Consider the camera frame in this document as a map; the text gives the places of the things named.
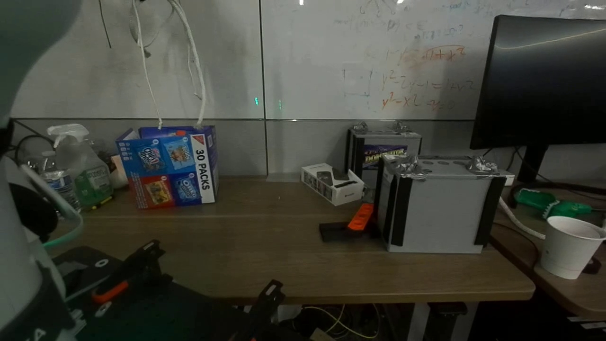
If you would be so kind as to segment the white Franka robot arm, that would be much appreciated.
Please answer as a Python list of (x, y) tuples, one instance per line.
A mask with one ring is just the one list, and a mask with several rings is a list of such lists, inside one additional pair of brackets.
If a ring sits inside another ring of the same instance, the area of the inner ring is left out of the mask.
[(67, 289), (40, 240), (23, 226), (17, 206), (44, 198), (61, 204), (8, 151), (14, 105), (36, 62), (78, 18), (82, 0), (0, 0), (0, 334), (2, 341), (76, 341), (84, 323), (67, 306)]

